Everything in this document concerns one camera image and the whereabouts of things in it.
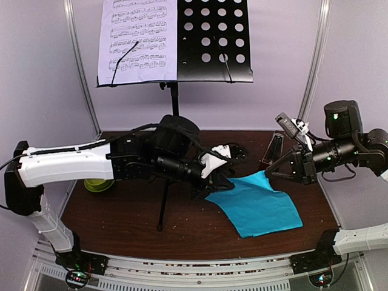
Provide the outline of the wooden metronome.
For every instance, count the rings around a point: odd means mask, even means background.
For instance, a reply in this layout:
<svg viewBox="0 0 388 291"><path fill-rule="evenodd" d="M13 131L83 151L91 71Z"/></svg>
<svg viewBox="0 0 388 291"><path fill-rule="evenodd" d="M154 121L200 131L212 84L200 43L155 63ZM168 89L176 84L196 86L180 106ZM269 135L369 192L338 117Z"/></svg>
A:
<svg viewBox="0 0 388 291"><path fill-rule="evenodd" d="M259 161L258 170L264 170L277 161L283 152L284 135L275 132L264 152L264 156Z"/></svg>

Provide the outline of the cyan paper sheet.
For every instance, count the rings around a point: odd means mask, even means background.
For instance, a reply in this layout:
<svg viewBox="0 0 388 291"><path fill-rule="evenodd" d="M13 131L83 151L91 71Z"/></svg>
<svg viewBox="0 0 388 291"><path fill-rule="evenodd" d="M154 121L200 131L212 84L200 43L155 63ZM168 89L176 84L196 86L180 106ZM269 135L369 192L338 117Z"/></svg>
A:
<svg viewBox="0 0 388 291"><path fill-rule="evenodd" d="M303 222L290 196L274 190L264 171L231 178L232 190L211 193L206 200L228 217L241 238L297 229Z"/></svg>

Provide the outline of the black perforated music stand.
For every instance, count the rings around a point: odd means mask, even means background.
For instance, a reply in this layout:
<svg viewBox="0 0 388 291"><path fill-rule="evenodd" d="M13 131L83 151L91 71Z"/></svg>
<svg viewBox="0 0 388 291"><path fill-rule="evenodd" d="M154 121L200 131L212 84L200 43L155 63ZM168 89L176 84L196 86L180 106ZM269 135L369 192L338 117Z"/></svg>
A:
<svg viewBox="0 0 388 291"><path fill-rule="evenodd" d="M177 1L178 77L157 83L170 89L172 114L179 114L182 82L252 82L246 1Z"/></svg>

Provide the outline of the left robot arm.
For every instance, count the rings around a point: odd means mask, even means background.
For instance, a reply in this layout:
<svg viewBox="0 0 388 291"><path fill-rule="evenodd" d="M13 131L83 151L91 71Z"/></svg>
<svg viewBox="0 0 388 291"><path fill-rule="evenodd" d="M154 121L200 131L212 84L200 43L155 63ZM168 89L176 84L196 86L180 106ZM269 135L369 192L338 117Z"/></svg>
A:
<svg viewBox="0 0 388 291"><path fill-rule="evenodd" d="M223 168L236 164L241 157L235 145L202 146L199 128L187 118L173 115L88 144L39 149L21 141L12 159L1 166L4 208L28 217L59 258L81 269L87 264L87 255L81 250L78 235L50 209L45 184L164 178L187 182L196 196L207 196L233 189Z"/></svg>

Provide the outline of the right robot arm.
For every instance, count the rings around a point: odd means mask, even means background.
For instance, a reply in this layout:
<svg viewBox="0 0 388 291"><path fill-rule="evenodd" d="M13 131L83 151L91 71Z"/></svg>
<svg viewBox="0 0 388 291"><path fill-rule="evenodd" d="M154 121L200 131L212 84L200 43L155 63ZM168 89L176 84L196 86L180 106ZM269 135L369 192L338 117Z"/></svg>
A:
<svg viewBox="0 0 388 291"><path fill-rule="evenodd" d="M289 118L284 112L276 122L297 143L265 170L269 179L282 179L304 185L317 181L318 174L336 167L365 167L387 181L387 132L363 132L358 103L339 100L324 106L327 139L310 133L306 122ZM355 230L328 230L321 235L311 254L311 263L322 268L333 257L352 252L387 248L387 224Z"/></svg>

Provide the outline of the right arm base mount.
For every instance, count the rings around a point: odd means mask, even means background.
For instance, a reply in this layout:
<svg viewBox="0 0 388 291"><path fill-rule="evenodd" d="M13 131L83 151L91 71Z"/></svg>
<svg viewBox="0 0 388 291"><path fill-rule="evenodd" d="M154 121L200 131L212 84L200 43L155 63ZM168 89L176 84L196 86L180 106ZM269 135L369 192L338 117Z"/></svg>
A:
<svg viewBox="0 0 388 291"><path fill-rule="evenodd" d="M336 282L333 266L341 262L341 255L329 255L317 250L290 257L293 273L307 273L311 285L319 289L330 288Z"/></svg>

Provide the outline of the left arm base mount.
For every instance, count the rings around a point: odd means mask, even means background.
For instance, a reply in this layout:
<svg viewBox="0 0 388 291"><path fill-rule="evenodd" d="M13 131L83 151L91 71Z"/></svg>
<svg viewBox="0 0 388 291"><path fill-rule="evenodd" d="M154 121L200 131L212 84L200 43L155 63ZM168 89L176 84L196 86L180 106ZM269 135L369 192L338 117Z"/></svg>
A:
<svg viewBox="0 0 388 291"><path fill-rule="evenodd" d="M54 251L58 265L66 271L65 283L74 290L84 288L92 279L92 275L104 275L108 257L88 252L59 253Z"/></svg>

